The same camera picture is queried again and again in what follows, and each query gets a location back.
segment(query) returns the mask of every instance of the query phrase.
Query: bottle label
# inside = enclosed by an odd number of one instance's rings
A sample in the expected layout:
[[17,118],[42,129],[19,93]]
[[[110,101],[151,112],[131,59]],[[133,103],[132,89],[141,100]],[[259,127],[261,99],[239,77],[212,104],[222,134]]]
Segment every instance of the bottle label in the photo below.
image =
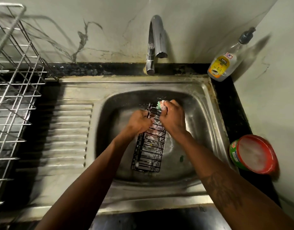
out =
[[210,66],[209,73],[211,73],[214,77],[219,78],[229,68],[229,66],[230,66],[229,59],[226,58],[225,56],[220,56]]

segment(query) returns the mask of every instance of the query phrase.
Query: forearm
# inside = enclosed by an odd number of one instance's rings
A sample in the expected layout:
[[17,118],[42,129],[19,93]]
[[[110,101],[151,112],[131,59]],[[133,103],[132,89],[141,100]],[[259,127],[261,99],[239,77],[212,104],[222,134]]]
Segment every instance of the forearm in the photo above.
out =
[[36,230],[88,229],[110,188],[122,155],[135,133],[124,129],[103,153],[68,187]]
[[294,221],[188,132],[178,137],[207,193],[232,229],[294,229]]

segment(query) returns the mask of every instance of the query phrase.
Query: black wire basket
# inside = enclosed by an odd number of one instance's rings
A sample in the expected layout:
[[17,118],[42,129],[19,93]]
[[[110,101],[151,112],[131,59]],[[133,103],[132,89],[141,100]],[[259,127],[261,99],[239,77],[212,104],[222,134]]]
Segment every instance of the black wire basket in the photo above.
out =
[[131,168],[140,172],[159,172],[164,149],[166,130],[160,122],[161,111],[148,106],[148,118],[153,122],[145,132],[139,134]]

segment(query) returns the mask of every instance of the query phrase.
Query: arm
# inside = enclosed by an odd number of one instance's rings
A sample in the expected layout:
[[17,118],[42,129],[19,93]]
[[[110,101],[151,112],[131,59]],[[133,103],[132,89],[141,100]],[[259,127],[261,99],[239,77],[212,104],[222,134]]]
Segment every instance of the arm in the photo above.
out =
[[88,229],[91,226],[127,146],[135,135],[152,125],[146,118],[147,113],[138,110],[132,114],[127,127],[67,188],[35,230]]
[[185,129],[182,107],[165,101],[160,120],[183,147],[206,191],[232,229],[294,229],[294,221],[269,197],[235,173]]

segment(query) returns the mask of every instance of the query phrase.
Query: faucet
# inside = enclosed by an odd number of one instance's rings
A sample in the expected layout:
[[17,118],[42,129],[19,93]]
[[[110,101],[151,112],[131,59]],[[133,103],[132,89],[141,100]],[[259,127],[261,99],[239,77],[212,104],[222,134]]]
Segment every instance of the faucet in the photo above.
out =
[[166,58],[166,39],[162,19],[159,15],[151,18],[149,26],[148,52],[146,58],[146,72],[153,75],[154,56],[157,58]]

